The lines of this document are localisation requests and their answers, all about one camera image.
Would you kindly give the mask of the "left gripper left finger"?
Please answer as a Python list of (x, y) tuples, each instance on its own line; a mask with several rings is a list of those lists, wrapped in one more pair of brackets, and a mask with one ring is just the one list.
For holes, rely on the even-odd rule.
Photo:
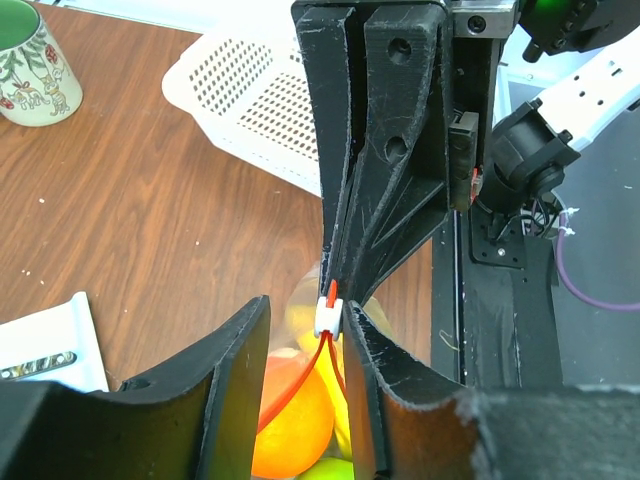
[(2, 383), (2, 478), (250, 478), (270, 317), (254, 297), (115, 392)]

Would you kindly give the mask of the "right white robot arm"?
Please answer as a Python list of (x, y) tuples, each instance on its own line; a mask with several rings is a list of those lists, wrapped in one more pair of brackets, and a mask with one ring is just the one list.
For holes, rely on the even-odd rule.
[[(508, 222), (639, 99), (635, 1), (296, 1), (323, 205), (319, 294), (364, 303), (453, 211)], [(498, 63), (591, 52), (501, 120)]]

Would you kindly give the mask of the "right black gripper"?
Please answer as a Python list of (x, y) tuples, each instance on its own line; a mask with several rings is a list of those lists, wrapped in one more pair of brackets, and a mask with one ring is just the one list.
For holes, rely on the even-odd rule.
[[(455, 210), (469, 209), (481, 189), (498, 63), (519, 10), (517, 1), (450, 3), (452, 98), (460, 116), (450, 135)], [(365, 22), (364, 134), (365, 60), (356, 5), (296, 1), (292, 19), (320, 171), (319, 292), (328, 293), (336, 282), (344, 300), (364, 303), (448, 213), (450, 113), (443, 56), (450, 49), (449, 20), (436, 4), (396, 4), (379, 7)]]

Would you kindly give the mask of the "orange fruit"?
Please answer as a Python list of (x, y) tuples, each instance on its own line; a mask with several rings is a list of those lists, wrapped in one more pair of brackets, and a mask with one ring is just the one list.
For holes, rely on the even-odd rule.
[[(261, 411), (304, 371), (308, 357), (281, 348), (267, 357)], [(325, 452), (334, 426), (334, 407), (320, 374), (313, 370), (288, 405), (256, 436), (251, 474), (266, 479), (295, 477)]]

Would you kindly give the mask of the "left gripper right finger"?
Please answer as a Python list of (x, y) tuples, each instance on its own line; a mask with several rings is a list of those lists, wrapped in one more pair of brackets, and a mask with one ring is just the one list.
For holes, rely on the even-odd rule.
[(639, 391), (630, 386), (471, 388), (417, 360), (364, 309), (343, 309), (359, 479), (635, 479)]

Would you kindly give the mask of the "clear zip top bag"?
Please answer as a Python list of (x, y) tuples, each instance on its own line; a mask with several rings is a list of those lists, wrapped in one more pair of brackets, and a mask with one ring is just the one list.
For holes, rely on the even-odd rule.
[(353, 463), (348, 407), (340, 385), (344, 380), (343, 340), (322, 341), (314, 335), (318, 279), (319, 265), (314, 264), (299, 280), (286, 302), (283, 320), (271, 330), (267, 357), (277, 349), (292, 348), (303, 352), (308, 362), (304, 371), (272, 406), (259, 411), (257, 435), (288, 405), (310, 372), (315, 370), (322, 377), (334, 407), (333, 435), (318, 460), (329, 457)]

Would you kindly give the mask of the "green apple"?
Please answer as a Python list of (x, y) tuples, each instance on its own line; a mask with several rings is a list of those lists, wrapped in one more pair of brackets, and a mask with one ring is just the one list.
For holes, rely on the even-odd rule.
[(339, 458), (321, 458), (297, 476), (298, 480), (354, 480), (353, 463)]

